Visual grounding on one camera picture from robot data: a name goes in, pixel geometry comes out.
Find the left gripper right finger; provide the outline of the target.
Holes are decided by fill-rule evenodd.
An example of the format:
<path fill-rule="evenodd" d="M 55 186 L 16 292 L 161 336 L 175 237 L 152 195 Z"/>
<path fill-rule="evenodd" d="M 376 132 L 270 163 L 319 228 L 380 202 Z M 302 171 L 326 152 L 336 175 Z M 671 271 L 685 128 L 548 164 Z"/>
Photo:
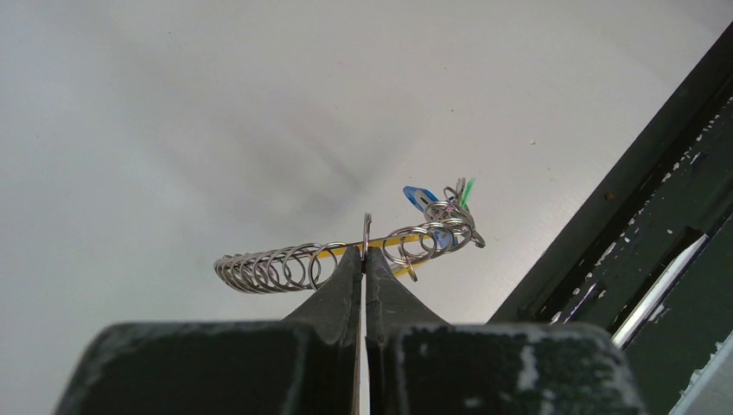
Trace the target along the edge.
<path fill-rule="evenodd" d="M 451 325 L 366 253 L 374 414 L 644 414 L 624 354 L 583 323 Z"/>

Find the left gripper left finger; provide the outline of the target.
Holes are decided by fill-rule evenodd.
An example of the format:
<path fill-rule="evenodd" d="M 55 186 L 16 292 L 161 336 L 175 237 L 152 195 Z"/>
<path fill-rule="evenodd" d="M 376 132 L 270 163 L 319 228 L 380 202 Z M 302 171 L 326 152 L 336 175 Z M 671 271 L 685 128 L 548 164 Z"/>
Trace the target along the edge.
<path fill-rule="evenodd" d="M 279 321 L 125 322 L 81 356 L 59 414 L 355 414 L 362 260 Z"/>

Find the blue key tag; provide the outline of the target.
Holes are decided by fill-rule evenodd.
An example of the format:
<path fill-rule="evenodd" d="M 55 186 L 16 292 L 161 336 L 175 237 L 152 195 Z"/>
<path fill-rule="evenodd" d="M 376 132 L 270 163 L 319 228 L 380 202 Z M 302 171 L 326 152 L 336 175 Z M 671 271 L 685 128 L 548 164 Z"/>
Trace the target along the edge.
<path fill-rule="evenodd" d="M 408 202 L 423 214 L 427 221 L 438 221 L 446 217 L 445 212 L 439 211 L 440 206 L 434 205 L 440 200 L 427 188 L 404 186 L 402 191 Z M 440 249 L 457 245 L 455 238 L 449 231 L 437 230 L 435 235 L 437 246 Z"/>

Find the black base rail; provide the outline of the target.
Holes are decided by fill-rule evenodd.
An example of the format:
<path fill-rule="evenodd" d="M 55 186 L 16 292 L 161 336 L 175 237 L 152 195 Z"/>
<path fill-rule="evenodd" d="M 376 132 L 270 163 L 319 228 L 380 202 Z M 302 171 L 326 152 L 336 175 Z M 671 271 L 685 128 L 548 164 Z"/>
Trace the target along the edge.
<path fill-rule="evenodd" d="M 602 328 L 652 414 L 691 410 L 732 330 L 731 29 L 492 319 Z"/>

